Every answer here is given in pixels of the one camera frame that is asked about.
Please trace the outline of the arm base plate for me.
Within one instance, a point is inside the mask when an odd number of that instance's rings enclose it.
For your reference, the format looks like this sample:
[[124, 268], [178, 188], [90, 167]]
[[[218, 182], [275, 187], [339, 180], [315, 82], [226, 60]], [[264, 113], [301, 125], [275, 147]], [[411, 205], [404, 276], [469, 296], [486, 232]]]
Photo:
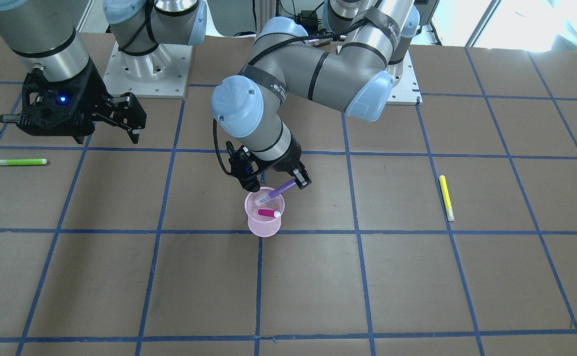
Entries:
[[401, 62], [388, 65], [386, 71], [394, 79], [394, 86], [387, 99], [387, 105], [417, 105], [423, 103], [409, 51], [406, 52]]
[[184, 99], [193, 48], [160, 44], [154, 52], [131, 56], [114, 45], [103, 81], [114, 96], [132, 92], [137, 98]]

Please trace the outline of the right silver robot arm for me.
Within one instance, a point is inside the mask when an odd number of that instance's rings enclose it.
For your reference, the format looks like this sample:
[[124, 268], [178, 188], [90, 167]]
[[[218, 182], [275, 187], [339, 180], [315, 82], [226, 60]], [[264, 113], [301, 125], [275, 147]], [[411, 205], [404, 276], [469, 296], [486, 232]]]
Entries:
[[[106, 0], [105, 18], [116, 38], [121, 67], [139, 83], [166, 78], [175, 61], [166, 45], [201, 45], [204, 0]], [[0, 115], [32, 136], [71, 136], [78, 144], [96, 122], [125, 131], [133, 143], [147, 114], [135, 93], [108, 92], [78, 30], [59, 0], [0, 0], [0, 36], [28, 72], [22, 110]]]

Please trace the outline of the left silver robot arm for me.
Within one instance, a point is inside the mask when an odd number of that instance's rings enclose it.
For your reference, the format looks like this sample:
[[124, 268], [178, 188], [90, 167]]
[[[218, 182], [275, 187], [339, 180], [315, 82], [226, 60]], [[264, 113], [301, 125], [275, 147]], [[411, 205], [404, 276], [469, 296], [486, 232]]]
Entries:
[[286, 172], [299, 189], [311, 183], [302, 164], [301, 145], [278, 110], [288, 94], [374, 122], [398, 85], [403, 63], [419, 23], [412, 0], [327, 0], [331, 37], [346, 36], [337, 53], [310, 44], [312, 37], [294, 20], [271, 18], [258, 34], [248, 62], [223, 79], [211, 96], [213, 127], [241, 142], [227, 142], [228, 176], [243, 189], [258, 192], [258, 176]]

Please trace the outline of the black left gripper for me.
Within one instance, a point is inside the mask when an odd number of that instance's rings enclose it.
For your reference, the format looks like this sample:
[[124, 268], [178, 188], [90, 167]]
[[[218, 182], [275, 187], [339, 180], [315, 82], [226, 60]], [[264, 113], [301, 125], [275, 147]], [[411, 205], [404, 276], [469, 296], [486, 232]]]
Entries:
[[258, 192], [261, 189], [258, 175], [270, 169], [290, 174], [299, 189], [304, 189], [312, 183], [306, 167], [301, 162], [301, 144], [293, 136], [286, 153], [270, 161], [261, 159], [252, 151], [245, 153], [244, 146], [234, 150], [234, 146], [229, 140], [226, 142], [226, 148], [231, 167], [231, 171], [227, 172], [227, 175], [236, 178], [246, 191]]

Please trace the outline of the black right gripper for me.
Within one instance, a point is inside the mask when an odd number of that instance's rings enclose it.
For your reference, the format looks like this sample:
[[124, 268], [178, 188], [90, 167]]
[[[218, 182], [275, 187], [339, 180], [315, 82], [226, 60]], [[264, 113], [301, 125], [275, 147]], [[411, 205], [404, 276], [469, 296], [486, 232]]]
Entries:
[[22, 84], [22, 110], [0, 115], [0, 123], [15, 124], [32, 136], [71, 136], [83, 144], [95, 122], [124, 130], [138, 144], [147, 114], [132, 92], [120, 97], [108, 93], [91, 59], [75, 77], [52, 83], [47, 71], [35, 64]]

